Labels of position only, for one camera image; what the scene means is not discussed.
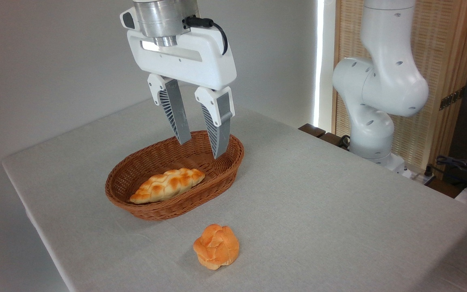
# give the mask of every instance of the cable connector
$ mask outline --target cable connector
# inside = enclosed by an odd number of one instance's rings
[[[191,28],[211,28],[214,21],[210,18],[199,18],[195,16],[189,16],[185,18],[185,23]]]

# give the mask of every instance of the basket rim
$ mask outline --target basket rim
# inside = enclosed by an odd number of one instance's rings
[[[208,134],[207,131],[192,131],[191,132],[191,135],[192,137],[194,138],[194,135],[204,135],[204,134]],[[238,145],[238,147],[234,148],[235,149],[235,152],[238,153],[239,155],[235,155],[231,165],[224,171],[224,172],[221,172],[218,176],[216,176],[214,178],[214,180],[209,180],[209,181],[206,181],[206,183],[200,183],[199,185],[193,187],[192,189],[188,190],[187,192],[183,193],[183,194],[180,194],[178,196],[175,196],[174,198],[170,198],[169,200],[166,200],[166,201],[158,201],[158,202],[148,202],[148,203],[144,203],[144,204],[134,204],[134,203],[131,203],[131,202],[124,202],[122,200],[119,200],[112,188],[111,188],[111,185],[112,183],[114,182],[114,174],[116,172],[118,172],[118,170],[122,169],[124,167],[124,165],[126,165],[129,161],[131,161],[132,159],[134,159],[139,153],[143,152],[143,151],[147,151],[148,148],[154,148],[156,146],[158,146],[159,144],[165,144],[167,142],[175,142],[176,140],[176,137],[170,137],[170,138],[167,138],[165,140],[161,140],[159,142],[156,142],[154,144],[151,144],[145,148],[142,148],[140,150],[137,150],[133,153],[131,153],[130,155],[128,155],[127,157],[125,157],[122,161],[120,161],[114,168],[113,170],[111,170],[111,172],[109,173],[107,179],[106,179],[106,183],[105,183],[105,192],[106,192],[106,196],[108,197],[108,199],[115,205],[117,205],[118,207],[128,207],[128,208],[131,208],[131,207],[137,207],[138,209],[142,209],[142,210],[152,210],[152,211],[155,211],[157,209],[161,209],[161,208],[164,208],[164,207],[169,207],[171,205],[174,205],[174,204],[177,204],[181,201],[185,201],[187,198],[195,195],[197,192],[200,192],[202,190],[205,190],[209,187],[212,187],[213,185],[215,185],[216,181],[221,181],[221,180],[224,180],[224,179],[228,179],[229,177],[231,177],[232,175],[235,175],[237,174],[237,170],[241,164],[241,161],[244,157],[244,145],[241,143],[241,141],[235,137],[234,135],[230,134],[230,139],[229,139],[229,145],[228,147],[230,146],[233,146],[235,144]]]

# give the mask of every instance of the wooden panel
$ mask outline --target wooden panel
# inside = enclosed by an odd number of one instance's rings
[[[454,76],[454,82],[452,83],[453,91],[461,88],[466,84],[467,81],[467,27],[462,28],[462,36],[461,36],[461,58],[459,61],[459,66]],[[454,130],[457,122],[457,118],[459,115],[461,100],[452,104],[450,106],[450,110],[448,111],[447,120],[444,123],[445,128],[443,131],[443,136],[439,141],[437,147],[433,147],[433,151],[431,153],[430,162],[435,161],[437,155],[448,155],[450,151],[450,146],[452,144],[452,139],[454,135]]]
[[[363,0],[339,0],[338,62],[344,57],[369,57],[360,41]],[[467,77],[467,1],[417,0],[411,36],[419,71],[428,82],[428,102],[411,118],[392,116],[392,151],[424,167],[437,151],[449,150],[460,102],[439,111],[441,100],[465,84]],[[334,133],[348,135],[350,123],[342,99],[333,102]]]

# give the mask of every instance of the woven basket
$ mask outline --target woven basket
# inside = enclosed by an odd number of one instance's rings
[[[144,220],[165,220],[185,214],[226,191],[237,176],[244,147],[230,135],[228,149],[214,159],[206,131],[191,133],[192,139],[180,145],[175,137],[143,148],[122,160],[109,174],[105,193],[109,200]],[[203,181],[167,201],[136,205],[129,198],[154,174],[178,168],[197,168],[205,173]]]

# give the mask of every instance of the round bread roll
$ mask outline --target round bread roll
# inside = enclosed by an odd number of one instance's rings
[[[200,264],[210,270],[232,264],[239,256],[239,241],[230,227],[212,224],[206,227],[193,249]]]

